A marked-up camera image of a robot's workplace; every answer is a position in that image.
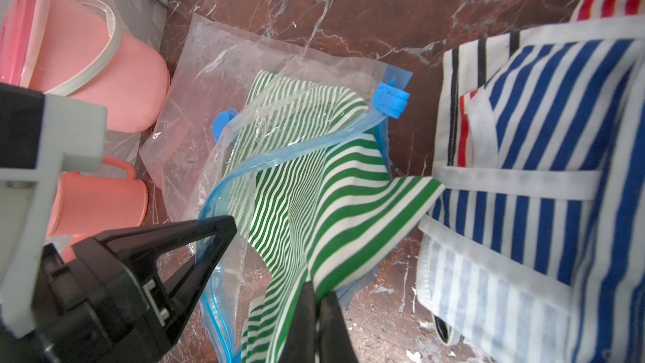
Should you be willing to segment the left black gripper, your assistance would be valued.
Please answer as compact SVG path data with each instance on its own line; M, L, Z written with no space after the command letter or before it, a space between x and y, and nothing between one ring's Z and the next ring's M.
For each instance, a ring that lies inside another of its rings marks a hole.
M106 230L75 243L63 262L42 250L30 307L36 327L1 327L3 362L158 362L173 348L237 233L231 216ZM161 256L208 246L162 280Z

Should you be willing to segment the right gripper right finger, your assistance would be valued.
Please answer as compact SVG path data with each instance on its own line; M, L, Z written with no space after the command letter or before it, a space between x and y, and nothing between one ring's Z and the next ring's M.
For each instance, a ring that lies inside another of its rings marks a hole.
M328 293L319 309L319 356L322 363L358 363L335 292Z

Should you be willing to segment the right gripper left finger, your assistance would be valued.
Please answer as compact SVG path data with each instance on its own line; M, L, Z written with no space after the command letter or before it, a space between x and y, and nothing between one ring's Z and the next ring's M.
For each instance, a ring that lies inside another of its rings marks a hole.
M317 348L317 304L312 282L302 285L279 362L310 363Z

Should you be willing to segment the green white striped garment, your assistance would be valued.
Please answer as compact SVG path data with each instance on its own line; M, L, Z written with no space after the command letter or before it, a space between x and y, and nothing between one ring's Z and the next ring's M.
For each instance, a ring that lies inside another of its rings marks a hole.
M226 173L244 161L340 131L370 106L347 87L260 72L242 113ZM228 214L265 262L270 284L250 307L244 362L282 353L301 287L322 298L372 270L444 190L430 176L390 175L376 131L235 176Z

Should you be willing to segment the clear plastic vacuum bag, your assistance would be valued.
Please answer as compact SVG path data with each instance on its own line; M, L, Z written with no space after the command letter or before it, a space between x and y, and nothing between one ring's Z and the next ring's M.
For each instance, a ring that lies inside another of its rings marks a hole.
M228 214L238 234L200 297L221 362L241 357L249 303L265 291L250 245L255 178L263 171L375 129L389 151L393 104L411 72L333 56L194 15L168 97L140 155L174 222Z

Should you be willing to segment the blue white striped garment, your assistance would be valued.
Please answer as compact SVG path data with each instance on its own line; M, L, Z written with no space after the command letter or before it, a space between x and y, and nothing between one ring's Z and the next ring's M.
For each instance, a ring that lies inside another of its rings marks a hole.
M433 165L418 300L499 362L641 362L644 19L518 33L466 106L472 163Z

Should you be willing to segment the blue zipper slider clip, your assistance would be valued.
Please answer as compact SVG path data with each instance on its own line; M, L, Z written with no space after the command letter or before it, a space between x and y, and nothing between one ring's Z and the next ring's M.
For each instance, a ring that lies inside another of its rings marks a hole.
M371 106L389 118L399 119L405 111L410 94L380 82L371 99Z

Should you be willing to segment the black white striped garment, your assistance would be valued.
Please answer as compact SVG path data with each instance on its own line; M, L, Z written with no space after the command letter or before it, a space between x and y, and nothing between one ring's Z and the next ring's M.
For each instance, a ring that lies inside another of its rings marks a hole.
M466 106L513 57L520 45L520 34L512 32L474 40L445 52L434 138L434 166L466 167L472 163Z

